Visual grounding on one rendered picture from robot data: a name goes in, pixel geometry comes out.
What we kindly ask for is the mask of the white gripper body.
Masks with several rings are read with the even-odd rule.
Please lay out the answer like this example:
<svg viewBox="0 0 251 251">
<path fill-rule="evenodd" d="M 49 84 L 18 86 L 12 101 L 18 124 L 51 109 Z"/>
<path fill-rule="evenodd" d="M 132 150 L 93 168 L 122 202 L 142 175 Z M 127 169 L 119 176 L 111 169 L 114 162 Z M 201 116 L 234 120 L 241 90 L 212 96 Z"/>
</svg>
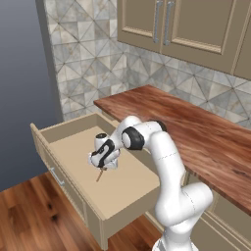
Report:
<svg viewBox="0 0 251 251">
<path fill-rule="evenodd" d="M 118 167 L 118 160 L 115 159 L 104 166 L 98 166 L 99 169 L 107 168 L 107 170 L 115 170 Z"/>
</svg>

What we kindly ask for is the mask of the beige wide wall cupboard door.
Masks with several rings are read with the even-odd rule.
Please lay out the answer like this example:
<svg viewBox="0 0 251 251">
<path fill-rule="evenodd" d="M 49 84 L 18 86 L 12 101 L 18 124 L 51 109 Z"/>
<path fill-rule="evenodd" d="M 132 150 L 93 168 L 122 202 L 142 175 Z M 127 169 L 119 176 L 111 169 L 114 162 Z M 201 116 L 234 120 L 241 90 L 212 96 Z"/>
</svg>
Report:
<svg viewBox="0 0 251 251">
<path fill-rule="evenodd" d="M 166 0 L 169 45 L 162 53 L 230 74 L 251 0 Z"/>
</svg>

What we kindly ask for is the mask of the beige narrow wall cupboard door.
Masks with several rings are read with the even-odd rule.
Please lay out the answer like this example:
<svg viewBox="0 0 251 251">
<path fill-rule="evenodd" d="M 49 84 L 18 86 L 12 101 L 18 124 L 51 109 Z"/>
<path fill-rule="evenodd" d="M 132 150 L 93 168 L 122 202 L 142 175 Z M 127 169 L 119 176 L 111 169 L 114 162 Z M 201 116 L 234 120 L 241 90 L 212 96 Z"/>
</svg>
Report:
<svg viewBox="0 0 251 251">
<path fill-rule="evenodd" d="M 154 52 L 160 51 L 164 0 L 160 8 L 158 43 L 153 42 L 156 0 L 118 0 L 118 40 Z"/>
</svg>

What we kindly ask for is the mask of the beige open drawer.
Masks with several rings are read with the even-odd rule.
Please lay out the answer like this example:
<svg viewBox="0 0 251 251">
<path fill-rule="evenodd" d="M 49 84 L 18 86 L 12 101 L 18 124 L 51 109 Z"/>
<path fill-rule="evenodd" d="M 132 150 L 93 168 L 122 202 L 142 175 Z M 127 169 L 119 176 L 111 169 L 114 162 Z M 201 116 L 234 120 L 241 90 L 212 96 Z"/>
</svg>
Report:
<svg viewBox="0 0 251 251">
<path fill-rule="evenodd" d="M 36 151 L 61 186 L 101 249 L 108 239 L 145 212 L 159 194 L 159 178 L 149 153 L 123 149 L 115 170 L 100 171 L 88 163 L 98 133 L 110 135 L 115 125 L 99 113 L 39 129 L 30 127 Z"/>
</svg>

